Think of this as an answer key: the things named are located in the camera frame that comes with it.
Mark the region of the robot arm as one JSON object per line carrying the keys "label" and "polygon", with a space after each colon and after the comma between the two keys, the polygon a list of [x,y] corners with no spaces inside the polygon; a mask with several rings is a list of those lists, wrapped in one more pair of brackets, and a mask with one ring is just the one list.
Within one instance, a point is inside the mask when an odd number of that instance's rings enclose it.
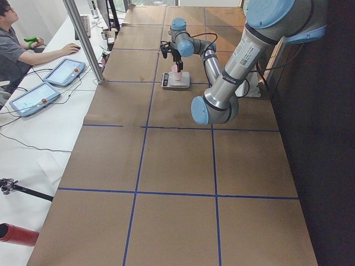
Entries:
{"label": "robot arm", "polygon": [[186,20],[175,18],[171,41],[163,54],[171,52],[182,71],[183,57],[201,56],[211,87],[191,103],[191,115],[200,125],[224,124],[239,109],[236,90],[253,70],[262,53],[281,39],[286,44],[308,43],[322,38],[327,27],[328,1],[249,1],[242,37],[225,66],[219,64],[210,41],[193,38]]}

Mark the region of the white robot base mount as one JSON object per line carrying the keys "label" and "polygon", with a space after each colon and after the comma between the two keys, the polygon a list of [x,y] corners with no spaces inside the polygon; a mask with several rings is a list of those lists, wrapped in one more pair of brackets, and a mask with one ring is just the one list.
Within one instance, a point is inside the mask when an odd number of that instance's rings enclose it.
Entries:
{"label": "white robot base mount", "polygon": [[253,68],[247,75],[246,80],[238,87],[235,94],[238,98],[259,98],[261,92],[256,68]]}

